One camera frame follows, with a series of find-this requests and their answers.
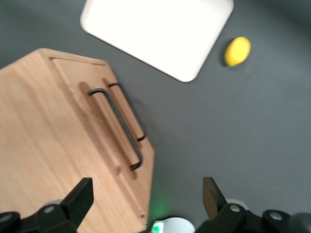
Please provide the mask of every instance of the gray table surface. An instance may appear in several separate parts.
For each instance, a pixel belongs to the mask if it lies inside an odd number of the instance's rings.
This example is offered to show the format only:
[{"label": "gray table surface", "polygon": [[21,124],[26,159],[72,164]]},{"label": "gray table surface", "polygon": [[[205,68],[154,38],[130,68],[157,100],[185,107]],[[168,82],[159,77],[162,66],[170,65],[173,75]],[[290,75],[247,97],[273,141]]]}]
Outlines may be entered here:
[{"label": "gray table surface", "polygon": [[[37,48],[110,63],[156,152],[150,220],[180,215],[198,227],[207,219],[206,176],[255,214],[311,212],[310,1],[236,0],[190,83],[85,33],[79,23],[84,3],[2,0],[0,67]],[[226,67],[224,50],[238,36],[251,41],[250,56]]]}]

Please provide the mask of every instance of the white plate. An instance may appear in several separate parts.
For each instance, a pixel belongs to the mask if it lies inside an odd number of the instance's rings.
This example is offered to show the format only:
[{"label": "white plate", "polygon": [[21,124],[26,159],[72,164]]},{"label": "white plate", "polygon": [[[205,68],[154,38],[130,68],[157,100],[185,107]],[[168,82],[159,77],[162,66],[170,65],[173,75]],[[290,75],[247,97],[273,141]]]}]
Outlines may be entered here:
[{"label": "white plate", "polygon": [[233,0],[87,0],[89,34],[182,81],[193,80],[233,10]]}]

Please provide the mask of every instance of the green light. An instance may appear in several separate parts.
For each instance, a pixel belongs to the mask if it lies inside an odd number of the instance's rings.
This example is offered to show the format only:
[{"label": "green light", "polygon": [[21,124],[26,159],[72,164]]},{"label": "green light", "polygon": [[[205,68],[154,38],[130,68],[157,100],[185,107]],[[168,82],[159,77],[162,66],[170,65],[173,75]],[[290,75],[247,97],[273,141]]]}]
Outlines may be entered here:
[{"label": "green light", "polygon": [[152,226],[151,233],[163,233],[163,227],[164,227],[163,222],[156,222]]}]

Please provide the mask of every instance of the metal handle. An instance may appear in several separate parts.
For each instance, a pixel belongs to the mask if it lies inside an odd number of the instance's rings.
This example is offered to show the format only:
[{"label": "metal handle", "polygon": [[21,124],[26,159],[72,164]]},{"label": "metal handle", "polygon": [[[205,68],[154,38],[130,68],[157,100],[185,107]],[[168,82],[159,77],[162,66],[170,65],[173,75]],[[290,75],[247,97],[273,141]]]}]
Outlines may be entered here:
[{"label": "metal handle", "polygon": [[137,144],[136,144],[136,142],[135,142],[135,139],[132,137],[132,135],[131,135],[129,129],[127,128],[127,126],[126,126],[124,120],[123,120],[122,117],[121,117],[121,114],[119,113],[119,111],[118,111],[116,105],[114,104],[114,102],[113,102],[111,96],[109,95],[109,93],[108,93],[105,89],[103,89],[103,88],[97,88],[97,89],[94,89],[94,90],[89,91],[88,94],[91,96],[91,95],[93,95],[93,94],[95,94],[95,93],[99,93],[99,92],[102,93],[102,94],[104,94],[105,97],[107,98],[107,100],[108,100],[110,106],[112,107],[112,110],[113,110],[114,114],[116,115],[116,117],[117,117],[119,123],[120,123],[121,126],[122,126],[122,129],[124,130],[124,132],[125,132],[125,134],[126,134],[128,140],[130,141],[130,143],[131,143],[131,145],[132,145],[132,147],[133,147],[133,149],[134,149],[134,151],[135,151],[135,153],[136,153],[136,155],[137,155],[137,157],[138,157],[138,159],[139,159],[139,162],[138,162],[138,163],[132,164],[132,165],[131,165],[131,170],[134,171],[134,170],[136,170],[137,168],[139,168],[140,165],[142,164],[142,154],[141,154],[141,152],[140,152],[140,149],[137,147]]},{"label": "metal handle", "polygon": [[119,83],[119,82],[116,82],[116,83],[111,83],[111,84],[109,84],[108,86],[109,86],[109,87],[118,86],[118,87],[121,89],[122,93],[123,93],[124,96],[125,96],[125,99],[127,100],[128,104],[130,105],[130,107],[131,107],[131,109],[132,109],[132,111],[133,111],[133,113],[134,113],[134,115],[135,115],[135,117],[136,117],[136,119],[137,119],[137,121],[138,121],[140,127],[141,127],[142,132],[144,133],[144,135],[143,135],[142,137],[140,137],[140,138],[137,139],[138,142],[142,141],[142,140],[146,137],[146,134],[147,134],[147,133],[146,133],[146,128],[144,127],[142,121],[140,120],[139,115],[138,115],[138,113],[137,113],[137,111],[136,111],[134,105],[132,104],[132,102],[131,102],[131,100],[130,100],[128,94],[127,94],[127,92],[125,91],[123,85],[122,85],[121,83]]}]

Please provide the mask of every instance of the lemon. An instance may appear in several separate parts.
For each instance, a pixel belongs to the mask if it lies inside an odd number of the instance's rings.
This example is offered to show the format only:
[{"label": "lemon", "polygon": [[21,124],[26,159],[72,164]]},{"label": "lemon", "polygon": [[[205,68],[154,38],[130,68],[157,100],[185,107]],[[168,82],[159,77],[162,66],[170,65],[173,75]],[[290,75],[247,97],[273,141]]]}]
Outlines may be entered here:
[{"label": "lemon", "polygon": [[242,63],[251,51],[251,42],[245,37],[237,37],[231,41],[225,51],[225,62],[233,67]]}]

